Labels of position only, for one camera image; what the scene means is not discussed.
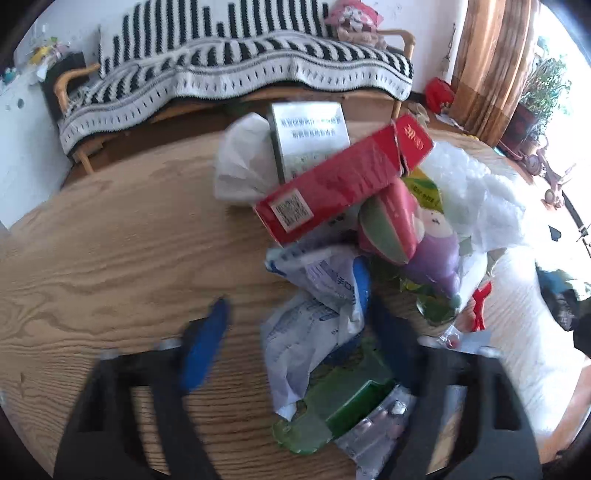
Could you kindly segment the red plastic clip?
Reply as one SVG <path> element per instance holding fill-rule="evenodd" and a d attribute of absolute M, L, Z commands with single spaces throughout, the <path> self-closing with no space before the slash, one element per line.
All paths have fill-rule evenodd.
<path fill-rule="evenodd" d="M 482 287 L 477 288 L 472 295 L 472 298 L 474 300 L 474 320 L 472 325 L 472 332 L 484 331 L 486 329 L 484 319 L 484 308 L 486 299 L 491 295 L 492 290 L 492 282 L 488 281 Z"/>

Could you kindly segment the purple cartoon snack packet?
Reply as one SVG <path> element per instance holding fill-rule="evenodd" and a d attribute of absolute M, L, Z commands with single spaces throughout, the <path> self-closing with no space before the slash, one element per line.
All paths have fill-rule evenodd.
<path fill-rule="evenodd" d="M 414 283 L 430 285 L 452 299 L 460 290 L 458 236 L 446 217 L 437 210 L 421 208 L 420 220 L 424 236 L 413 258 L 403 268 L 404 275 Z"/>

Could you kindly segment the blue white crumpled wrapper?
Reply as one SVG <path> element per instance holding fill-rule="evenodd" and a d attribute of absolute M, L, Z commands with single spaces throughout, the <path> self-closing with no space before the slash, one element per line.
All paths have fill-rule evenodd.
<path fill-rule="evenodd" d="M 294 297 L 262 325 L 273 409 L 290 421 L 308 391 L 311 372 L 365 328 L 368 259 L 353 245 L 293 245 L 267 251 L 264 265 L 297 287 Z"/>

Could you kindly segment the potted green plant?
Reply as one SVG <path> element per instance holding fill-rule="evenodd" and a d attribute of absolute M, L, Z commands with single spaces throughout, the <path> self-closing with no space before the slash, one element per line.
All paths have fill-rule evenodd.
<path fill-rule="evenodd" d="M 561 106 L 571 89 L 567 66 L 560 55 L 551 53 L 543 36 L 531 52 L 528 75 L 522 73 L 520 95 L 512 88 L 508 106 L 501 109 L 506 122 L 497 147 L 509 157 L 529 155 L 546 132 L 552 115 Z"/>

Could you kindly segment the large white tissue wad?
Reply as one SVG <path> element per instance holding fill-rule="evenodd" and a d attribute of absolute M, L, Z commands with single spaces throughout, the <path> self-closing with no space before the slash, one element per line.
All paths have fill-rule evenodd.
<path fill-rule="evenodd" d="M 498 174 L 444 141 L 434 144 L 421 169 L 437 185 L 444 214 L 470 252 L 530 243 L 531 202 L 516 174 Z"/>

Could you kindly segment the red bag on floor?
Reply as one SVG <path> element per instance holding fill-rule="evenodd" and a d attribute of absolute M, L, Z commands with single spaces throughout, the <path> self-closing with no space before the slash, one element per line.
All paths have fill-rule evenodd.
<path fill-rule="evenodd" d="M 452 90 L 451 85 L 438 77 L 428 82 L 424 94 L 427 107 L 435 114 L 441 114 L 455 100 L 455 92 Z"/>

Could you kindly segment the pink children's tricycle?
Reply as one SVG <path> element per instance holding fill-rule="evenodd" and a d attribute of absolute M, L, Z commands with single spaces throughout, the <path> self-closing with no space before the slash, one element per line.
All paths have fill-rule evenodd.
<path fill-rule="evenodd" d="M 548 147 L 545 146 L 539 148 L 535 153 L 524 155 L 522 161 L 531 176 L 539 176 L 548 183 L 543 202 L 547 206 L 559 209 L 565 205 L 563 187 L 570 181 L 575 165 L 569 165 L 563 172 L 555 170 L 549 163 L 547 149 Z"/>

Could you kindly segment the black white striped blanket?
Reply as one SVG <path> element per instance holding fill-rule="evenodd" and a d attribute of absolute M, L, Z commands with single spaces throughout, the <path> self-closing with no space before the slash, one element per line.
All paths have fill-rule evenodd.
<path fill-rule="evenodd" d="M 64 152 L 134 127 L 177 98 L 221 101 L 276 83 L 325 92 L 363 88 L 406 100 L 402 50 L 341 41 L 328 1 L 143 1 L 99 27 L 99 78 L 59 123 Z"/>

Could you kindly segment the wooden sofa bench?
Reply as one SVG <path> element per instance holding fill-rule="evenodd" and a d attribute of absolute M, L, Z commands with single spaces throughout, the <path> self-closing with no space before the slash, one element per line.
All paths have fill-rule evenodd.
<path fill-rule="evenodd" d="M 62 149 L 91 173 L 93 149 L 121 132 L 232 101 L 318 94 L 345 98 L 370 89 L 390 95 L 398 112 L 412 90 L 416 40 L 406 30 L 388 33 L 401 38 L 402 49 L 293 30 L 242 39 L 205 37 L 168 54 L 127 61 L 74 96 L 68 85 L 100 67 L 67 71 L 53 87 L 62 113 Z"/>

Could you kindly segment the pink plush toy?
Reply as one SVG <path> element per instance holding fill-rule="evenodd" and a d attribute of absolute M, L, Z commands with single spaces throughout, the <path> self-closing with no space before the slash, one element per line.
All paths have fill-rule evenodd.
<path fill-rule="evenodd" d="M 358 0 L 336 1 L 329 9 L 325 24 L 335 29 L 339 40 L 386 49 L 384 37 L 378 33 L 383 17 L 372 7 Z"/>

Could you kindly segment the white plastic bag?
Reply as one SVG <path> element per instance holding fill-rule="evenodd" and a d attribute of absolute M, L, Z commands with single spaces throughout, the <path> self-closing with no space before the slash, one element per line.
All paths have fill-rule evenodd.
<path fill-rule="evenodd" d="M 279 185 L 270 123 L 256 113 L 233 122 L 216 154 L 214 197 L 231 205 L 254 205 Z"/>

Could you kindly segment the brown striped curtain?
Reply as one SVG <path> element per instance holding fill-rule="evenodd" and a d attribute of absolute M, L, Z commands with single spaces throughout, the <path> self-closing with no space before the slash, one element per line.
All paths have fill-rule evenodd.
<path fill-rule="evenodd" d="M 491 147 L 505 133 L 532 66 L 539 6 L 537 0 L 468 3 L 449 115 Z"/>

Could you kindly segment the white side cabinet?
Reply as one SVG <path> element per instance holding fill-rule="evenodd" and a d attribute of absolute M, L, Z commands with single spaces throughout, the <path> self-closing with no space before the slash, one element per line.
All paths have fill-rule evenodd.
<path fill-rule="evenodd" d="M 33 68 L 1 91 L 0 148 L 1 224 L 11 228 L 59 192 L 72 168 Z"/>

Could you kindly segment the white green medicine box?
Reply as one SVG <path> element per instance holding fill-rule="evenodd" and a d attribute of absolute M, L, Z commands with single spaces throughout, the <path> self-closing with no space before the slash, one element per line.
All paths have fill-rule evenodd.
<path fill-rule="evenodd" d="M 290 182 L 351 145 L 338 102 L 273 103 L 267 119 L 280 184 Z"/>

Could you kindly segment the long red carton box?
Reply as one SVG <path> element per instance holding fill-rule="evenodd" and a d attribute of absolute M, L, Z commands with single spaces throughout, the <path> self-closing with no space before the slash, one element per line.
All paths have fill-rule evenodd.
<path fill-rule="evenodd" d="M 253 211 L 277 244 L 293 243 L 409 175 L 433 147 L 427 130 L 404 115 L 281 185 Z"/>

